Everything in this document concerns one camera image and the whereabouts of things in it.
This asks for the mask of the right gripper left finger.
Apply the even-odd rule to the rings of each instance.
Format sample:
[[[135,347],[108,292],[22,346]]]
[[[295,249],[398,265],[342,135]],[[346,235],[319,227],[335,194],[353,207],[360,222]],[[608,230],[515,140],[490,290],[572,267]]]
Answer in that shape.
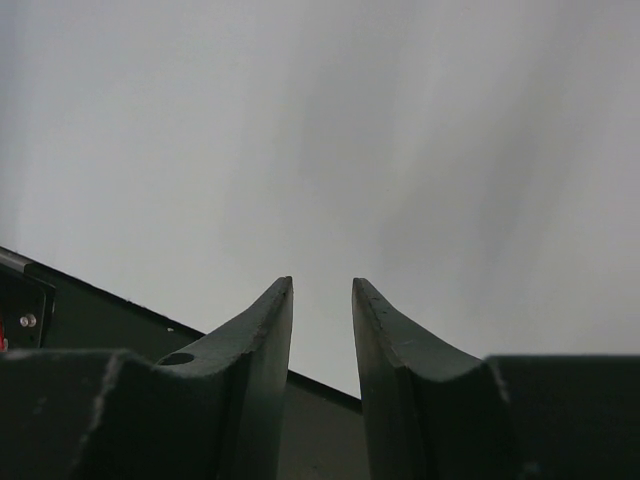
[[[1,356],[5,479],[273,479],[293,282],[151,363],[122,349]]]

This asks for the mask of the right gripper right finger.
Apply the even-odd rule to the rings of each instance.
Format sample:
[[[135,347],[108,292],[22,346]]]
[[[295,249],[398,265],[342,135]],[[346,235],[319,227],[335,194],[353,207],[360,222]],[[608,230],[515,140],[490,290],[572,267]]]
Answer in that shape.
[[[635,355],[467,354],[352,286],[375,479],[635,479]]]

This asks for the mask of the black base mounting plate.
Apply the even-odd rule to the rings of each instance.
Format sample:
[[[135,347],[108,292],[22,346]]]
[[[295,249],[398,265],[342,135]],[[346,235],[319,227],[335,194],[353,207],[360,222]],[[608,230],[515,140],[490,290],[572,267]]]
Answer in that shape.
[[[1,347],[125,348],[158,361],[202,332],[10,250],[1,251]],[[367,479],[360,400],[290,371],[280,479]]]

